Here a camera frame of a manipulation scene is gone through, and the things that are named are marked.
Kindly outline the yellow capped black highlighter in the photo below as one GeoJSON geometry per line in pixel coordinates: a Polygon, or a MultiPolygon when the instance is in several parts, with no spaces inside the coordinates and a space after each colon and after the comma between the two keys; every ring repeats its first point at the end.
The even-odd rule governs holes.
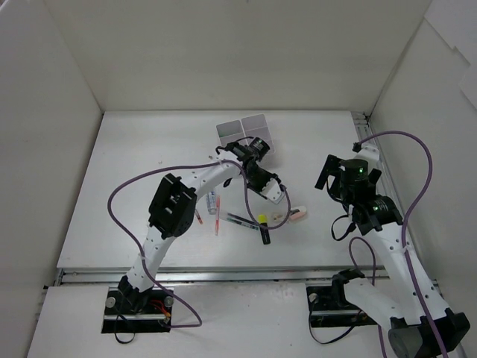
{"type": "Polygon", "coordinates": [[[262,238],[262,243],[264,245],[271,244],[271,238],[268,230],[268,220],[265,214],[259,214],[257,217],[257,222],[259,223],[259,231],[262,238]]]}

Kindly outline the clear black gel pen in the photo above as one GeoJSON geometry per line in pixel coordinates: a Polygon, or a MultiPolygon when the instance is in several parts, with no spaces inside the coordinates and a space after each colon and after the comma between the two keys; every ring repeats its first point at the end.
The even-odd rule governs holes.
{"type": "Polygon", "coordinates": [[[232,213],[220,212],[219,213],[219,218],[221,220],[226,221],[226,222],[237,224],[237,225],[240,225],[242,227],[247,227],[247,228],[250,228],[252,230],[258,230],[259,229],[259,226],[254,224],[251,220],[242,218],[242,217],[237,216],[237,215],[232,214],[232,213]]]}

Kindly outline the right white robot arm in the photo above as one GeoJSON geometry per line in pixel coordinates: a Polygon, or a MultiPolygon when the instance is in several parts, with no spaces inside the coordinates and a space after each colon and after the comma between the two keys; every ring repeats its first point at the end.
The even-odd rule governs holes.
{"type": "Polygon", "coordinates": [[[381,175],[361,158],[329,155],[315,184],[342,205],[350,229],[379,257],[397,297],[381,293],[358,269],[334,275],[334,305],[358,307],[388,335],[397,357],[436,357],[454,351],[470,329],[464,313],[454,313],[423,269],[403,230],[394,201],[377,193],[381,175]]]}

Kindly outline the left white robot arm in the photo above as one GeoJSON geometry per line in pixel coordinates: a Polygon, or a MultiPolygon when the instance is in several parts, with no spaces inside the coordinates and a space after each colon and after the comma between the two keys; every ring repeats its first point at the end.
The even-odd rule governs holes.
{"type": "Polygon", "coordinates": [[[274,204],[287,196],[278,175],[259,165],[270,150],[266,141],[254,137],[248,144],[237,140],[218,146],[210,163],[160,169],[167,175],[148,208],[148,234],[118,286],[126,308],[132,313],[146,309],[154,286],[150,276],[157,273],[172,242],[192,226],[197,202],[217,186],[242,178],[245,196],[251,190],[274,204]]]}

